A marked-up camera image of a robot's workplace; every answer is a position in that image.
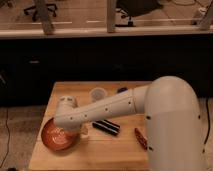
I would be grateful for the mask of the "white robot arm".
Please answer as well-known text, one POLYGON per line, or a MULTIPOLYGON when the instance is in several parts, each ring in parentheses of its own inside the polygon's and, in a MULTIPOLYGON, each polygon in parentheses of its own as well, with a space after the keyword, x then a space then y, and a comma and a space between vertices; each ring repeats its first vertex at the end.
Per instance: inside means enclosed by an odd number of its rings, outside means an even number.
POLYGON ((150 171, 207 171, 197 95, 176 76, 129 89, 98 102, 57 110, 54 123, 76 132, 87 122, 143 114, 150 171))

